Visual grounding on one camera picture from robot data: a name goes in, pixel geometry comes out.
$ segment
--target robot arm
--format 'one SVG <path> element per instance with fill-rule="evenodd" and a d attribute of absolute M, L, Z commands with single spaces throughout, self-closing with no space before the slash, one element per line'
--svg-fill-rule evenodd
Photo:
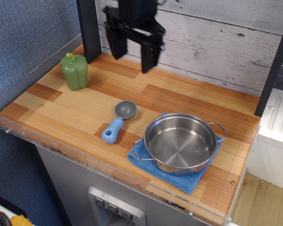
<path fill-rule="evenodd" d="M 127 39 L 141 45 L 142 73 L 157 65 L 165 29 L 155 20 L 156 0 L 119 0 L 119 8 L 104 8 L 105 29 L 115 59 L 127 53 Z M 149 32 L 142 34 L 134 28 Z"/>

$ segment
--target blue handle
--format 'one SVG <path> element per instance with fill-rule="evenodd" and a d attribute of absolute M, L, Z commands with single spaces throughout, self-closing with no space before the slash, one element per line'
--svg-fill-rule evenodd
<path fill-rule="evenodd" d="M 102 139 L 108 143 L 112 144 L 117 140 L 117 135 L 119 130 L 123 127 L 124 120 L 121 118 L 115 118 L 112 120 L 110 126 L 107 127 L 102 133 Z"/>

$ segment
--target wooden countertop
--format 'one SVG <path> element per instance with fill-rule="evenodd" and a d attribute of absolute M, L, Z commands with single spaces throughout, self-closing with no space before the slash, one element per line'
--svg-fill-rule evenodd
<path fill-rule="evenodd" d="M 83 55 L 83 47 L 74 54 Z M 193 211 L 212 225 L 223 224 L 215 214 L 228 217 L 237 189 L 230 182 L 240 182 L 260 121 L 254 116 L 259 98 L 159 69 L 142 74 L 140 64 L 107 54 L 89 65 L 88 80 L 86 88 L 71 91 L 58 64 L 0 113 L 1 126 L 163 202 L 172 200 L 166 203 Z M 135 102 L 137 113 L 109 145 L 101 133 L 116 117 L 114 107 L 121 100 Z M 227 130 L 227 139 L 191 195 L 127 159 L 132 143 L 163 112 L 189 113 Z M 219 127 L 213 129 L 223 136 Z"/>

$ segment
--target pepper stem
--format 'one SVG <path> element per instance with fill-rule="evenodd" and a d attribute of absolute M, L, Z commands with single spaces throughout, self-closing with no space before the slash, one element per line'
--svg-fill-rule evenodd
<path fill-rule="evenodd" d="M 70 58 L 71 61 L 75 61 L 75 56 L 72 53 L 66 53 L 66 57 Z"/>

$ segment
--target gray spoon bowl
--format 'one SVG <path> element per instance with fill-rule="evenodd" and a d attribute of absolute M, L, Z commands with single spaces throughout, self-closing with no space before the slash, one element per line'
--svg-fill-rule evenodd
<path fill-rule="evenodd" d="M 122 101 L 114 109 L 115 115 L 121 119 L 130 119 L 136 114 L 137 107 L 132 101 Z"/>

